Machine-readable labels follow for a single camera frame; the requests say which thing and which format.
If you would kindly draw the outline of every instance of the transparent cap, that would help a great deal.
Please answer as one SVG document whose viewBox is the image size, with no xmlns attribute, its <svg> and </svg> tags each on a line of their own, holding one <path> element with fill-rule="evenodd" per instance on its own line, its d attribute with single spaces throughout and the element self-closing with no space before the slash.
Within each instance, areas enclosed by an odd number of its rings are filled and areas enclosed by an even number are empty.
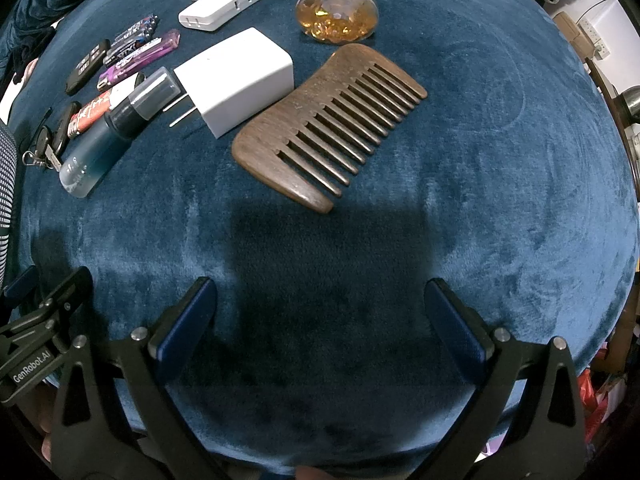
<svg viewBox="0 0 640 480">
<path fill-rule="evenodd" d="M 129 102 L 140 117 L 150 121 L 161 108 L 181 93 L 182 89 L 174 76 L 163 66 L 134 88 L 129 94 Z"/>
</svg>

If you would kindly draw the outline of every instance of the white power adapter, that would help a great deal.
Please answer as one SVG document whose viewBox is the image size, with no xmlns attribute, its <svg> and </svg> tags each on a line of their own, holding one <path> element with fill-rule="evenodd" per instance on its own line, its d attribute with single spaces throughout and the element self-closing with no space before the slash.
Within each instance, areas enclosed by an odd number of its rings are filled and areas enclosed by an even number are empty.
<svg viewBox="0 0 640 480">
<path fill-rule="evenodd" d="M 178 14 L 178 20 L 188 28 L 212 31 L 257 1 L 198 0 Z"/>
<path fill-rule="evenodd" d="M 194 107 L 220 138 L 293 90 L 293 61 L 255 28 L 248 28 L 196 54 L 174 69 Z"/>
</svg>

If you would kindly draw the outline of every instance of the plastic bottle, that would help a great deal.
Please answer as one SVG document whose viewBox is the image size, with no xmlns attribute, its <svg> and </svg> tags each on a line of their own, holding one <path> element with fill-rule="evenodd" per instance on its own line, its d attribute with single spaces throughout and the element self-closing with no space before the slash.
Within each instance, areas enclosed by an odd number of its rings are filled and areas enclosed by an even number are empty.
<svg viewBox="0 0 640 480">
<path fill-rule="evenodd" d="M 163 66 L 77 141 L 60 169 L 66 191 L 84 198 L 119 160 L 147 122 L 180 95 L 180 87 Z"/>
<path fill-rule="evenodd" d="M 373 33 L 378 6 L 376 0 L 298 0 L 296 18 L 316 40 L 343 44 Z"/>
</svg>

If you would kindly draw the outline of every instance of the white power outlet strip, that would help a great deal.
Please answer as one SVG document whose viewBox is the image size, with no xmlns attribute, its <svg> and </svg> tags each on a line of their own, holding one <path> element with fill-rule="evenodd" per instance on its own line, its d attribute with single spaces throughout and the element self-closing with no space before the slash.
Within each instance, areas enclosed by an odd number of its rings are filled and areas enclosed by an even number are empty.
<svg viewBox="0 0 640 480">
<path fill-rule="evenodd" d="M 587 20 L 587 18 L 581 19 L 578 25 L 580 25 L 580 28 L 591 40 L 591 43 L 593 43 L 593 46 L 596 48 L 596 56 L 598 56 L 599 59 L 605 59 L 611 54 L 601 35 L 598 34 L 598 31 L 591 25 L 591 22 Z"/>
</svg>

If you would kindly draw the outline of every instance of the blue blanket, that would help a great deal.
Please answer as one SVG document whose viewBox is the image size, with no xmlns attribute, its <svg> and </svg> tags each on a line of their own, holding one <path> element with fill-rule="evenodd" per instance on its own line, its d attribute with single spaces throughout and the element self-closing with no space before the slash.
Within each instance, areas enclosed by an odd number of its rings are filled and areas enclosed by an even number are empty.
<svg viewBox="0 0 640 480">
<path fill-rule="evenodd" d="M 67 75 L 99 40 L 148 10 L 162 18 L 159 34 L 180 27 L 190 3 L 84 1 L 14 103 L 18 140 L 49 106 L 56 126 Z M 178 50 L 145 71 L 257 27 L 291 54 L 300 84 L 335 48 L 300 32 L 294 3 L 262 0 L 215 33 L 180 28 Z M 237 130 L 216 140 L 197 114 L 169 129 L 178 110 L 157 117 L 88 199 L 68 195 L 52 171 L 19 175 L 13 272 L 33 262 L 45 288 L 75 266 L 94 276 L 74 333 L 121 338 L 197 276 L 215 280 L 214 323 L 170 394 L 207 449 L 274 472 L 407 470 L 447 431 L 472 387 L 426 317 L 433 276 L 521 340 L 564 336 L 583 368 L 638 259 L 620 138 L 537 4 L 378 3 L 380 27 L 366 43 L 430 96 L 328 216 L 242 170 L 230 155 Z M 96 79 L 74 98 L 95 97 Z"/>
</svg>

